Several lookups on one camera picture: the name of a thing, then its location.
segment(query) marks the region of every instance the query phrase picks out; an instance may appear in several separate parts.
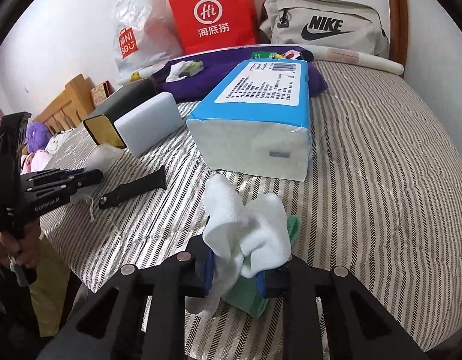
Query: nike logo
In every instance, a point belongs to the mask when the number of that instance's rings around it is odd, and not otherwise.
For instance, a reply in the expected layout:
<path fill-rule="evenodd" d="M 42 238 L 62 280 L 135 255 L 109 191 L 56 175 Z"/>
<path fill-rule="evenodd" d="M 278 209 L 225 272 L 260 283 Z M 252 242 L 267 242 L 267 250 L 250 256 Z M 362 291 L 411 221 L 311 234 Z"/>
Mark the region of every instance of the nike logo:
<path fill-rule="evenodd" d="M 328 36 L 334 36 L 339 34 L 345 34 L 354 31 L 341 31 L 341 26 L 343 25 L 343 20 L 333 19 L 332 17 L 323 17 L 323 16 L 313 16 L 311 22 L 304 26 L 301 32 L 301 37 L 305 41 L 307 40 L 317 40 L 321 38 L 326 38 Z M 314 28 L 314 30 L 324 30 L 327 32 L 309 32 L 308 28 Z"/>
<path fill-rule="evenodd" d="M 307 40 L 309 40 L 309 41 L 312 40 L 313 41 L 313 40 L 317 40 L 317 39 L 321 39 L 321 38 L 326 38 L 328 36 L 346 34 L 346 33 L 349 33 L 349 32 L 354 32 L 354 31 L 330 31 L 330 32 L 313 33 L 313 32 L 309 32 L 308 26 L 305 25 L 304 28 L 302 29 L 301 37 L 305 41 L 307 41 Z"/>

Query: white sponge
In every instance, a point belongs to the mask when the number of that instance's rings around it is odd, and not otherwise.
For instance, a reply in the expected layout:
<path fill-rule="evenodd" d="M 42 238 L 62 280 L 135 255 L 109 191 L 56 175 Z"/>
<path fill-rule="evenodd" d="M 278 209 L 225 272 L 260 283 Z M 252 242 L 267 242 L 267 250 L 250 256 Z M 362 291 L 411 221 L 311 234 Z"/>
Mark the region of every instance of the white sponge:
<path fill-rule="evenodd" d="M 162 92 L 121 116 L 114 126 L 133 156 L 140 157 L 183 124 L 174 96 Z"/>

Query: plastic bag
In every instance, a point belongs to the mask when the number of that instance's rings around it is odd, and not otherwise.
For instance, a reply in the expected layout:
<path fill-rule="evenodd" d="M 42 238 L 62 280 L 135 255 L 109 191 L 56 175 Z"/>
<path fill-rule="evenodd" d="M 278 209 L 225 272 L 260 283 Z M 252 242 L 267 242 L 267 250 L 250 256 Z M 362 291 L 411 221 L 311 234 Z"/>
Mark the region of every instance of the plastic bag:
<path fill-rule="evenodd" d="M 183 55 L 167 0 L 119 0 L 114 17 L 114 59 L 121 78 Z"/>
<path fill-rule="evenodd" d="M 86 167 L 84 168 L 84 171 L 87 172 L 89 170 L 99 169 L 103 172 L 103 175 L 105 175 L 109 169 L 111 169 L 114 162 L 116 162 L 123 153 L 124 152 L 121 149 L 110 145 L 96 146 L 86 159 Z M 90 186 L 80 188 L 69 198 L 72 204 L 85 202 L 89 205 L 89 216 L 91 222 L 94 222 L 94 199 L 92 198 L 92 195 L 97 191 L 98 187 L 99 185 L 92 184 Z"/>

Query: human hand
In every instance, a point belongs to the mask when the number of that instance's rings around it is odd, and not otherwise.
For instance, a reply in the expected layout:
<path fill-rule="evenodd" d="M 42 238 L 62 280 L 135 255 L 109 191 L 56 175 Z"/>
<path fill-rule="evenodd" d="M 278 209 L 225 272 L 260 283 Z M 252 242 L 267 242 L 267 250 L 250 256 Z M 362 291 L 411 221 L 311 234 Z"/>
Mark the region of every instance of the human hand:
<path fill-rule="evenodd" d="M 9 268 L 8 253 L 16 256 L 16 263 L 26 268 L 35 268 L 40 261 L 41 226 L 39 218 L 24 226 L 25 238 L 17 240 L 8 232 L 0 233 L 0 263 Z"/>

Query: screw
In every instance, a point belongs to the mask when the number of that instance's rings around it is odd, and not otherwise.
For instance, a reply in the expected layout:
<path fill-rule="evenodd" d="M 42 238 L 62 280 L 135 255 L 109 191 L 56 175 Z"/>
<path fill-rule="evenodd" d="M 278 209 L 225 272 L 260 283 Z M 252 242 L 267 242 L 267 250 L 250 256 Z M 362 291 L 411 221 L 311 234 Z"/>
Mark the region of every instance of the screw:
<path fill-rule="evenodd" d="M 131 264 L 126 264 L 126 265 L 121 267 L 121 273 L 123 275 L 130 275 L 131 273 L 134 273 L 134 270 L 135 270 L 135 268 Z"/>
<path fill-rule="evenodd" d="M 347 275 L 348 275 L 348 268 L 344 267 L 344 266 L 337 266 L 333 269 L 334 271 L 334 274 L 336 276 L 340 276 L 341 278 L 345 278 Z"/>
<path fill-rule="evenodd" d="M 188 251 L 182 251 L 177 254 L 177 259 L 179 261 L 189 261 L 192 255 Z"/>

